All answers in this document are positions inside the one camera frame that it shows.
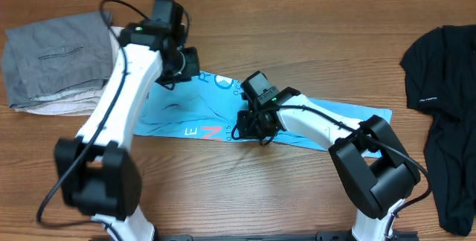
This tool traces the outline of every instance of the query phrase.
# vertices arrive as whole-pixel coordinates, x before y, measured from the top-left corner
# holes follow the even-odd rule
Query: black garment
[[[443,26],[404,55],[408,108],[433,115],[425,159],[440,226],[467,236],[476,208],[476,25]]]

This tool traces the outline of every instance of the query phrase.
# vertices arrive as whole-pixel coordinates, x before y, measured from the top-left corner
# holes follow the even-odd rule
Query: wooden floor
[[[146,13],[153,0],[125,0]],[[280,89],[310,97],[385,107],[410,155],[425,166],[431,118],[406,108],[399,61],[425,32],[476,21],[476,0],[176,0],[193,16],[190,45],[202,70],[243,80],[256,70]],[[100,0],[0,0],[4,30],[97,9]],[[120,25],[139,17],[112,5]],[[0,87],[0,240],[87,240],[99,226],[60,231],[34,222],[56,182],[53,147],[86,118],[45,117],[7,108]],[[325,152],[271,144],[135,137],[143,173],[141,207],[162,234],[313,234],[349,229],[356,209]],[[421,182],[414,196],[421,194]],[[79,219],[59,196],[45,219]],[[440,229],[434,200],[403,211],[395,227],[421,240],[452,240]],[[476,240],[476,231],[467,240]]]

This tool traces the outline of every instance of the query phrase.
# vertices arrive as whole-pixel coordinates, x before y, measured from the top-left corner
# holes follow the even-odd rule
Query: wooden surface
[[[153,0],[125,0],[149,13]],[[385,107],[410,155],[422,154],[431,118],[405,105],[399,61],[425,32],[475,22],[475,0],[176,0],[193,15],[190,45],[202,70],[243,80],[256,70],[278,88],[310,97]],[[0,0],[4,30],[96,10],[100,0]],[[138,21],[121,6],[120,25]],[[87,240],[99,227],[52,231],[35,225],[38,204],[57,180],[52,151],[86,118],[45,117],[6,107],[0,88],[0,240]],[[133,141],[143,173],[141,207],[163,234],[311,234],[347,230],[356,209],[325,152],[271,144],[172,138]],[[414,190],[421,194],[426,182]],[[56,196],[45,219],[79,219]],[[433,197],[403,211],[399,230],[421,240],[449,240]],[[476,234],[467,240],[476,240]]]

